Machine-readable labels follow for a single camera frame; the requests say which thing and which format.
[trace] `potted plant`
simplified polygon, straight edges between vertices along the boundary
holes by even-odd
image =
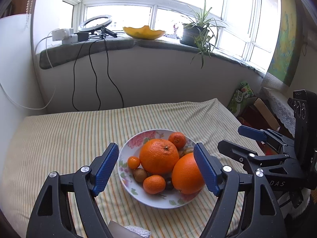
[[[201,55],[201,67],[204,65],[204,55],[211,57],[210,53],[213,52],[218,41],[219,28],[224,28],[217,24],[217,21],[224,23],[222,20],[208,18],[211,9],[212,7],[206,10],[206,0],[203,9],[199,9],[199,12],[196,12],[191,8],[194,12],[194,20],[187,16],[191,23],[183,24],[183,38],[180,40],[181,44],[197,47],[199,49],[199,52],[196,55]],[[210,40],[212,39],[214,39],[214,44],[210,43]]]
[[[183,24],[184,32],[183,38],[180,41],[181,44],[197,47],[195,43],[194,37],[198,37],[200,32],[205,34],[205,32],[209,32],[211,27],[217,27],[217,20],[215,18],[209,18],[209,12],[212,9],[210,7],[208,10],[206,9],[206,0],[204,1],[203,9],[199,9],[199,12],[196,12],[192,7],[188,5],[188,7],[194,12],[194,20],[190,17],[186,16],[191,22],[189,24]]]

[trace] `yellow bowl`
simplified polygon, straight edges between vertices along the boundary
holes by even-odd
[[[157,39],[166,33],[162,30],[152,30],[150,26],[143,26],[142,28],[123,27],[123,31],[130,37],[148,40]]]

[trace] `tangerine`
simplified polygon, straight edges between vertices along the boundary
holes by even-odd
[[[179,158],[174,144],[163,139],[149,140],[143,145],[139,154],[144,170],[155,175],[170,173]]]
[[[131,168],[131,169],[137,169],[140,165],[140,159],[135,157],[135,156],[131,156],[128,158],[128,166]]]
[[[143,189],[149,194],[156,194],[165,189],[166,182],[162,176],[153,175],[143,181]]]
[[[203,188],[205,182],[194,159],[194,153],[178,160],[172,172],[172,183],[175,189],[183,194],[193,194]]]
[[[180,150],[186,145],[186,137],[181,132],[174,132],[169,137],[168,140],[172,142],[175,147]]]

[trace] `white wall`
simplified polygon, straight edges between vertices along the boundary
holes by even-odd
[[[51,30],[58,28],[59,15],[62,0],[36,0],[33,17],[33,44],[34,47],[38,42],[46,37]],[[42,41],[37,48],[37,53],[45,49],[45,41]]]
[[[109,74],[120,89],[125,107],[218,98],[228,105],[241,81],[247,81],[258,92],[262,77],[246,67],[218,58],[201,59],[190,64],[193,53],[165,49],[134,47],[109,51]],[[118,91],[107,77],[106,52],[91,56],[98,76],[101,109],[121,108]],[[50,113],[74,111],[72,106],[73,64],[69,62],[53,69],[40,70],[43,92],[55,96],[48,107]],[[81,111],[97,110],[95,75],[88,56],[77,60],[75,106]]]
[[[34,74],[30,27],[26,27],[26,15],[0,19],[0,37],[0,83],[4,90],[20,105],[43,107]],[[7,147],[17,126],[26,116],[43,113],[45,110],[28,110],[13,105],[0,89],[0,180]]]
[[[307,46],[307,54],[299,58],[296,73],[286,97],[293,97],[294,90],[307,89],[317,93],[317,51]]]

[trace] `striped fabric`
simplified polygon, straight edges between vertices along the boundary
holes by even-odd
[[[148,129],[181,131],[202,142],[223,164],[243,172],[242,165],[219,154],[227,139],[263,154],[257,144],[238,135],[240,123],[217,100],[202,103],[157,104],[124,109],[58,113],[25,118],[8,150],[1,186],[2,211],[25,237],[36,197],[51,171],[73,173],[101,155],[110,142],[121,148],[133,135]],[[151,208],[133,199],[122,187],[115,167],[104,192],[96,198],[106,223],[135,225],[153,238],[197,238],[207,223],[216,197],[205,188],[190,204],[173,210]],[[77,233],[85,237],[75,198],[70,195]],[[239,194],[230,231],[237,227],[243,194]]]

